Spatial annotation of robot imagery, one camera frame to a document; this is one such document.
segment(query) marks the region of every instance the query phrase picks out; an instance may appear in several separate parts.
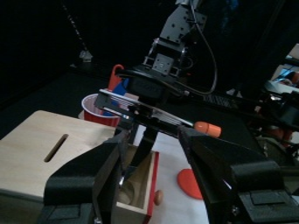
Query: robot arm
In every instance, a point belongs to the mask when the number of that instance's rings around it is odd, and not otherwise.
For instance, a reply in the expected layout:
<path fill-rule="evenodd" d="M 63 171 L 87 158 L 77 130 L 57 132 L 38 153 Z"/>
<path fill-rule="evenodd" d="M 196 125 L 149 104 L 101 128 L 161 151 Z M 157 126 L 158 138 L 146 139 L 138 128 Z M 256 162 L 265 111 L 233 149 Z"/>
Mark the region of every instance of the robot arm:
<path fill-rule="evenodd" d="M 196 43 L 206 19 L 196 11 L 200 0 L 178 0 L 176 4 L 177 8 L 165 21 L 144 63 L 115 73 L 118 77 L 128 78 L 126 92 L 149 104 L 164 103 L 169 94 L 177 97 L 185 95 L 176 81 L 189 62 L 188 47 Z"/>

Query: cable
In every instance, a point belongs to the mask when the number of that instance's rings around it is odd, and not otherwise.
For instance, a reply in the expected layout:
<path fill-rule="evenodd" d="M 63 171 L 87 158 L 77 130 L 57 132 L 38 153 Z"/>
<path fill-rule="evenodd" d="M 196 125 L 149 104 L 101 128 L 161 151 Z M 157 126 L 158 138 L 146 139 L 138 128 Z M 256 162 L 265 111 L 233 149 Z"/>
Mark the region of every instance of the cable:
<path fill-rule="evenodd" d="M 212 81 L 212 85 L 210 85 L 210 88 L 209 88 L 209 91 L 206 92 L 201 92 L 190 87 L 186 87 L 185 85 L 182 85 L 180 82 L 176 82 L 176 84 L 181 85 L 182 87 L 188 88 L 190 90 L 190 92 L 193 92 L 196 95 L 208 95 L 210 94 L 213 91 L 214 91 L 214 88 L 216 88 L 216 85 L 217 85 L 217 78 L 218 78 L 218 75 L 217 75 L 217 63 L 216 63 L 216 60 L 214 60 L 214 56 L 213 56 L 213 53 L 212 53 L 212 50 L 210 50 L 210 46 L 209 46 L 209 43 L 206 41 L 206 39 L 204 38 L 204 35 L 201 33 L 201 28 L 198 26 L 198 22 L 197 22 L 197 18 L 196 18 L 196 15 L 194 15 L 194 9 L 193 9 L 193 5 L 192 5 L 192 0 L 190 0 L 190 14 L 192 14 L 192 19 L 193 19 L 193 23 L 194 23 L 194 26 L 196 26 L 196 30 L 200 34 L 200 37 L 202 39 L 202 42 L 205 44 L 205 46 L 208 47 L 208 50 L 209 50 L 209 56 L 210 56 L 210 59 L 212 59 L 212 64 L 213 64 L 213 81 Z"/>

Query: red object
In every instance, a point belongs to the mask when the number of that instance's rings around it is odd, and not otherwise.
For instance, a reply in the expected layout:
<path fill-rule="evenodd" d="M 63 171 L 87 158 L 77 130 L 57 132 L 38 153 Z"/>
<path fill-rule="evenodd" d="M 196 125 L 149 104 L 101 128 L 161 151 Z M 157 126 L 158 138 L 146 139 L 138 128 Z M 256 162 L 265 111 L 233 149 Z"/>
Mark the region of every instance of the red object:
<path fill-rule="evenodd" d="M 115 115 L 102 115 L 103 111 L 94 107 L 94 100 L 97 99 L 97 96 L 97 94 L 90 94 L 81 100 L 81 107 L 83 109 L 83 120 L 93 123 L 105 124 L 110 127 L 115 127 L 119 117 Z"/>
<path fill-rule="evenodd" d="M 177 174 L 177 184 L 188 196 L 201 200 L 201 191 L 193 176 L 192 169 L 182 169 Z"/>
<path fill-rule="evenodd" d="M 121 79 L 118 77 L 115 77 L 115 70 L 117 69 L 124 69 L 124 67 L 121 65 L 114 65 L 113 68 L 111 68 L 111 73 L 109 75 L 109 82 L 107 82 L 107 87 L 106 87 L 106 89 L 109 91 L 111 91 L 114 89 L 118 82 L 121 81 Z"/>

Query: wooden box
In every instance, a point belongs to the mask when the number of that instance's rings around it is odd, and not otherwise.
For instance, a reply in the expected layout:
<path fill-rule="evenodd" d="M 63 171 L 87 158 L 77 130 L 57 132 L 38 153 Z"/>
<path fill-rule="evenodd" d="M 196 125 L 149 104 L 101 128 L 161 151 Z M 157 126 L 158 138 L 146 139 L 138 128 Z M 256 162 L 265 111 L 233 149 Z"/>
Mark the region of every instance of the wooden box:
<path fill-rule="evenodd" d="M 53 172 L 77 155 L 113 136 L 114 129 L 45 111 L 34 112 L 0 141 L 0 223 L 34 223 L 42 209 L 42 191 Z M 62 136 L 54 157 L 43 162 Z M 153 211 L 156 152 L 129 181 L 134 197 L 115 203 L 115 223 L 146 223 Z"/>

